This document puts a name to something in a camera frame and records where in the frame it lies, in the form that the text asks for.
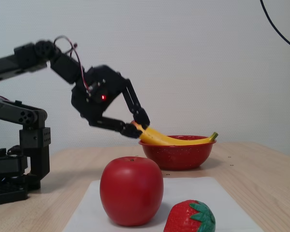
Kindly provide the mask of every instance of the apple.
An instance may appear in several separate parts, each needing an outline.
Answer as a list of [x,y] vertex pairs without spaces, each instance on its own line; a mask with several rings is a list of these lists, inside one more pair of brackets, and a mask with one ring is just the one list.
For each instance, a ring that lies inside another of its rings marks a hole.
[[100,197],[108,217],[121,226],[148,223],[163,197],[163,176],[159,166],[142,157],[111,161],[100,182]]

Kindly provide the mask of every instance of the strawberry leaves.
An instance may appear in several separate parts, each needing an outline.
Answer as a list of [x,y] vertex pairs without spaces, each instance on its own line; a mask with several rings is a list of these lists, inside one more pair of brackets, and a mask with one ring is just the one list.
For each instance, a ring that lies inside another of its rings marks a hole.
[[189,204],[189,206],[198,211],[197,214],[190,217],[193,220],[201,222],[201,226],[197,232],[214,232],[216,228],[216,220],[212,211],[206,204],[199,201],[196,202],[197,203]]

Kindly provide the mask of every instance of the red bowl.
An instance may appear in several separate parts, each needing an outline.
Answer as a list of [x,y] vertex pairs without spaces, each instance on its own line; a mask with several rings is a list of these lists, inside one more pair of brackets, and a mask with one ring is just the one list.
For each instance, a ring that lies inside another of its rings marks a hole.
[[[182,140],[204,139],[204,136],[194,135],[172,135],[169,136]],[[162,146],[151,145],[140,141],[147,158],[156,162],[164,170],[182,171],[199,167],[209,157],[212,151],[214,140],[207,144],[186,145],[186,146]]]

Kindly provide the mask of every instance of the wooden table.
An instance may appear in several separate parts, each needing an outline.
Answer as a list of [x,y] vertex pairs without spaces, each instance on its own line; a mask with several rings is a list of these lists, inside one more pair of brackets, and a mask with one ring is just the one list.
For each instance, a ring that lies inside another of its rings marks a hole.
[[[0,232],[61,232],[89,184],[117,157],[142,148],[73,148],[51,158],[51,173],[30,198],[0,205]],[[255,143],[215,144],[208,160],[164,177],[214,177],[265,232],[290,232],[290,157]]]

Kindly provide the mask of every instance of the banana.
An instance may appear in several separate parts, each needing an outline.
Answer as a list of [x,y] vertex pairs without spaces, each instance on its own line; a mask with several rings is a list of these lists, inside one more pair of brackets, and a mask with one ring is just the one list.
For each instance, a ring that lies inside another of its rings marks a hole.
[[147,127],[146,130],[144,130],[144,128],[141,125],[137,124],[136,122],[132,122],[132,124],[139,131],[142,132],[139,139],[142,140],[144,143],[152,145],[185,146],[185,145],[206,144],[214,141],[218,136],[218,133],[214,132],[210,137],[207,137],[205,139],[181,140],[161,134],[160,132],[152,129],[151,127]]

